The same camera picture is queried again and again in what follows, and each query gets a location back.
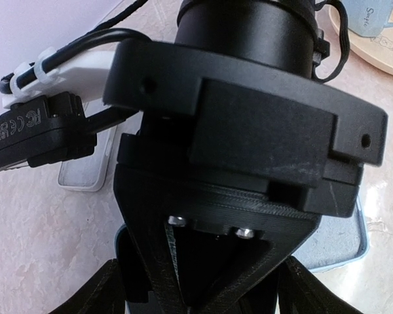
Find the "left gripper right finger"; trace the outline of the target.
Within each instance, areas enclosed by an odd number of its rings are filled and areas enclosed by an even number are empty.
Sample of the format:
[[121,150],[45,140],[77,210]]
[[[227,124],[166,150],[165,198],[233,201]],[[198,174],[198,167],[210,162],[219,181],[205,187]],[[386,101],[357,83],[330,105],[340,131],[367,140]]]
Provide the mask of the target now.
[[278,269],[278,306],[281,313],[362,313],[332,293],[295,257],[287,258]]

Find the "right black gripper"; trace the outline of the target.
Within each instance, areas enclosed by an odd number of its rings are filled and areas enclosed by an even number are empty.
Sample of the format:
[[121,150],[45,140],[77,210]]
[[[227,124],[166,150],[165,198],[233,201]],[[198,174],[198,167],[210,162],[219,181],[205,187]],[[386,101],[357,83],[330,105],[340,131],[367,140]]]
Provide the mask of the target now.
[[382,109],[238,52],[125,40],[104,100],[143,113],[113,188],[127,298],[163,313],[272,312],[307,273],[293,252],[383,161]]

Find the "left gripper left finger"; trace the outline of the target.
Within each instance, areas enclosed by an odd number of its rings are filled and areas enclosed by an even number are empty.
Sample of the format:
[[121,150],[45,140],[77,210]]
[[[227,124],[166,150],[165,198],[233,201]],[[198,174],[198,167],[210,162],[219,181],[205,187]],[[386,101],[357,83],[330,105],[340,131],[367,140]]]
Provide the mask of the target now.
[[125,313],[126,301],[117,259],[108,260],[54,313]]

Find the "light blue phone case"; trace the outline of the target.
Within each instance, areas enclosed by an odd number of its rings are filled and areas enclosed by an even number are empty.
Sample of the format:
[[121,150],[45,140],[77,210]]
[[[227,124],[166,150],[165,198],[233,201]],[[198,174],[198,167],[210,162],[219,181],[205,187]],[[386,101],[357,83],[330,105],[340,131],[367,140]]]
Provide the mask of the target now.
[[172,267],[174,274],[218,277],[233,266],[260,262],[269,273],[291,255],[310,271],[327,271],[360,259],[368,250],[364,215],[320,217],[290,207],[257,203],[238,208],[199,203],[179,219],[180,237],[160,211],[121,207],[123,230],[146,265]]

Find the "black phone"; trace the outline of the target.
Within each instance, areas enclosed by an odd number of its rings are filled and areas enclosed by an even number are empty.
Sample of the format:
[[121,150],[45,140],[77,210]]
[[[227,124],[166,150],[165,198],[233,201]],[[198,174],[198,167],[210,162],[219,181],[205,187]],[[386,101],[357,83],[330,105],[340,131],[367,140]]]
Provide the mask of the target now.
[[76,192],[97,192],[105,182],[117,127],[97,134],[97,145],[90,156],[62,162],[58,186]]

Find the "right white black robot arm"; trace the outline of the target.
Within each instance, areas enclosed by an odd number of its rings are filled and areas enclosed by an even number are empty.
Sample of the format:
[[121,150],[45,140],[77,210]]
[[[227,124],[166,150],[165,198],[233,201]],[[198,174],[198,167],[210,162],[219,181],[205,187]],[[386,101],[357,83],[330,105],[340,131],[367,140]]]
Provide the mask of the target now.
[[126,299],[163,313],[354,313],[294,256],[350,217],[387,114],[316,76],[314,1],[184,1],[173,43],[127,39],[103,100],[143,114],[113,190]]

